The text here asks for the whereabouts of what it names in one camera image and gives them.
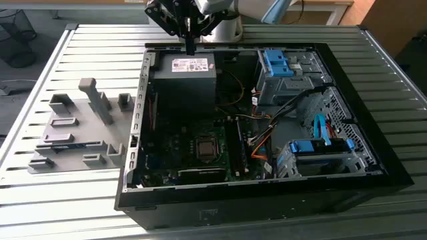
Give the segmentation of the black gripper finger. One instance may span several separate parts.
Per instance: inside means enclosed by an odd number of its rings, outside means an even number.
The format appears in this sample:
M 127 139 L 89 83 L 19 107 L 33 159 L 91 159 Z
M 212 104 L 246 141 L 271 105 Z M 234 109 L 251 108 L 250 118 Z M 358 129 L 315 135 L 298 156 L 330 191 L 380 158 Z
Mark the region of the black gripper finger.
M 153 22 L 163 28 L 163 30 L 171 35 L 178 36 L 186 46 L 186 53 L 191 53 L 191 36 L 188 27 L 186 24 L 186 18 L 180 17 L 178 19 L 174 18 L 162 18 L 160 13 L 160 5 L 156 1 L 148 1 L 144 9 L 147 16 L 153 20 Z
M 210 14 L 208 17 L 200 22 L 196 23 L 195 20 L 191 20 L 191 37 L 192 40 L 190 41 L 190 55 L 195 55 L 196 51 L 196 39 L 202 36 L 207 36 L 211 34 L 215 27 L 220 24 L 223 20 L 230 20 L 231 15 L 228 11 L 219 11 L 214 14 Z

